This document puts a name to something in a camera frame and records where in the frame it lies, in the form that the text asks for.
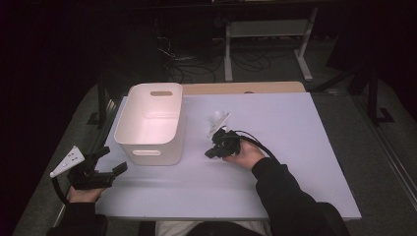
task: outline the dark background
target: dark background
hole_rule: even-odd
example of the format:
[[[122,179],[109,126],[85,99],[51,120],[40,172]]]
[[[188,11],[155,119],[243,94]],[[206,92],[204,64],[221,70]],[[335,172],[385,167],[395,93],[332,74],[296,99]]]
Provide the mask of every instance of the dark background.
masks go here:
[[[147,1],[118,4],[132,2],[142,6]],[[89,11],[100,3],[21,0],[0,5],[1,234],[13,232],[74,111],[99,78],[112,98],[132,85],[166,80],[163,56],[156,50],[155,14]],[[219,18],[247,17],[236,12],[181,16],[158,15],[163,34],[182,49],[187,47],[181,42],[201,45],[222,34]],[[358,60],[372,61],[379,78],[417,119],[415,16],[413,1],[326,7],[318,14],[314,35],[341,32],[329,64],[346,70]],[[185,30],[190,27],[196,30]]]

